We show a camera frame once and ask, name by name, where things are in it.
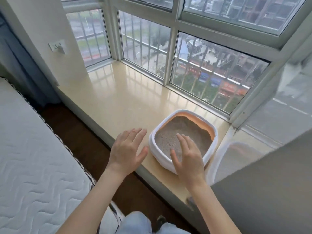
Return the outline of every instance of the dark wooden floor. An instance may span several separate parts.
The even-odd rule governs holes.
[[[108,162],[110,155],[108,146],[99,140],[63,104],[49,105],[41,111],[41,115],[74,156],[98,180]],[[134,173],[123,181],[114,195],[113,201],[124,215],[132,211],[144,213],[151,220],[153,230],[155,230],[157,217],[163,215],[168,222],[175,224],[178,228],[193,234],[198,233],[152,189],[142,183]]]

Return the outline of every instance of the bed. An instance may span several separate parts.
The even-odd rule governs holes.
[[[0,233],[55,233],[95,184],[28,102],[0,78]],[[122,213],[111,203],[98,232]]]

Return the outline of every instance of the hand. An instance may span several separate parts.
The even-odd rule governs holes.
[[[146,129],[139,128],[120,133],[112,146],[106,169],[117,172],[123,178],[134,172],[143,162],[148,152],[148,147],[145,146],[139,155],[136,155],[146,132]]]
[[[182,149],[182,162],[179,162],[173,149],[170,149],[170,156],[179,178],[192,193],[197,187],[206,185],[204,162],[197,145],[190,137],[177,134],[177,138]]]

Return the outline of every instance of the forearm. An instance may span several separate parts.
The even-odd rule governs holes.
[[[217,200],[210,186],[204,184],[191,191],[211,234],[240,234],[241,232]]]
[[[95,187],[72,212],[57,234],[94,234],[124,177],[106,169]]]

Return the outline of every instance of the shoe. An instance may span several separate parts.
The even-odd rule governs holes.
[[[163,224],[165,224],[166,222],[167,222],[167,220],[164,216],[159,216],[157,218],[157,221],[156,221],[156,228],[157,228],[156,232],[158,232],[160,230],[161,226]]]

